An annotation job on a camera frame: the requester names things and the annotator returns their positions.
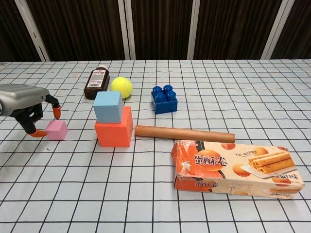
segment lego stud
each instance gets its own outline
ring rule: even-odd
[[[163,103],[165,100],[165,95],[162,92],[158,92],[155,95],[155,102],[156,103]]]
[[[166,93],[166,97],[169,101],[174,101],[176,99],[176,93],[173,91],[169,91]]]
[[[165,85],[163,88],[164,94],[168,93],[169,91],[172,91],[173,87],[171,85]]]
[[[158,92],[162,92],[162,88],[159,86],[155,86],[154,88],[152,88],[152,93],[155,95]]]

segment snack box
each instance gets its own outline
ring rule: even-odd
[[[283,147],[179,140],[177,190],[290,199],[305,185]]]

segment blue cube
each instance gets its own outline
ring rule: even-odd
[[[118,91],[100,91],[97,93],[93,108],[97,121],[101,124],[121,123],[123,103]]]
[[[163,90],[161,87],[155,86],[151,92],[151,101],[155,114],[177,111],[178,101],[171,85],[164,86]]]

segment pink cube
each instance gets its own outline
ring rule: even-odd
[[[68,128],[63,120],[52,120],[45,129],[48,134],[49,140],[64,140]]]

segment lego brick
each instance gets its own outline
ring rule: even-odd
[[[121,123],[95,123],[95,131],[101,147],[129,147],[133,131],[130,106],[124,106]]]
[[[151,101],[155,114],[177,111],[178,101],[171,85],[165,85],[163,90],[161,87],[155,86],[151,92]]]
[[[118,91],[98,92],[93,104],[96,119],[101,124],[121,123],[123,103]]]
[[[45,129],[49,140],[64,140],[68,128],[63,120],[52,120]]]

